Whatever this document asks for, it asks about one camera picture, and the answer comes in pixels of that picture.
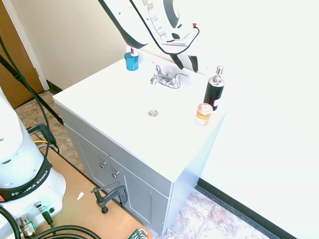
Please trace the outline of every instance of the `door frame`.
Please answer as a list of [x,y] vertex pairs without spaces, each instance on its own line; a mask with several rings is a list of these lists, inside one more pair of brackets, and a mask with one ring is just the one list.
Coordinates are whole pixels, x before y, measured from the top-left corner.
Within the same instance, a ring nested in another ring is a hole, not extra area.
[[6,8],[6,11],[9,14],[9,17],[15,27],[15,30],[17,31],[20,40],[26,50],[26,53],[28,54],[30,61],[33,65],[33,67],[35,68],[37,74],[38,74],[38,78],[40,80],[40,83],[43,87],[44,90],[48,90],[49,86],[48,83],[46,81],[46,77],[44,75],[44,72],[40,66],[40,63],[38,61],[38,58],[36,57],[36,54],[32,48],[31,42],[25,32],[25,29],[21,23],[21,20],[15,10],[15,7],[13,5],[12,0],[2,0],[4,7]]

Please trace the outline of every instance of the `cabinet door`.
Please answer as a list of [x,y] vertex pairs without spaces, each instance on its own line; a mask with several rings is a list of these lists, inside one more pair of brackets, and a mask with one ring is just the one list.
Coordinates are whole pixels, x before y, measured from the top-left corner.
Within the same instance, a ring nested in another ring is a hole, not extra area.
[[124,168],[112,157],[110,157],[110,163],[113,173],[117,174],[115,180],[121,185],[125,185],[128,191],[129,201],[125,207],[141,219],[144,226],[162,235],[169,199]]
[[115,183],[109,156],[67,125],[65,127],[89,177],[100,186]]

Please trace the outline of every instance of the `sink drain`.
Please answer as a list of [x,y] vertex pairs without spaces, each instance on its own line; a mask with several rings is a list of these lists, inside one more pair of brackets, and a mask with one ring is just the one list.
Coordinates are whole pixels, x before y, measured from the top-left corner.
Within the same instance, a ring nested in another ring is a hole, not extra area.
[[150,117],[156,117],[156,116],[159,115],[159,112],[157,110],[151,110],[151,111],[148,112],[148,115]]

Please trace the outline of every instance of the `sink vanity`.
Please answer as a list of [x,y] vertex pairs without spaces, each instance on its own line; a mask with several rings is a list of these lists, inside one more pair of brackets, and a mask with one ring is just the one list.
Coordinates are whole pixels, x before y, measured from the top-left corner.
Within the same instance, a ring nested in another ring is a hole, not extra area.
[[[152,62],[189,78],[178,89],[152,85]],[[207,80],[141,51],[137,71],[122,59],[53,97],[88,176],[100,186],[124,185],[125,207],[159,235],[196,186],[224,116],[195,123]]]

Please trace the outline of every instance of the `blue cup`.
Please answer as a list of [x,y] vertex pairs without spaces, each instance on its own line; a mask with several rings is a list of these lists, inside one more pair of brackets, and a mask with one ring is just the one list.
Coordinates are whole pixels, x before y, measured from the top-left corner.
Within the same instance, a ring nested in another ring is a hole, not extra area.
[[132,56],[130,52],[124,54],[126,69],[136,71],[139,68],[139,56]]

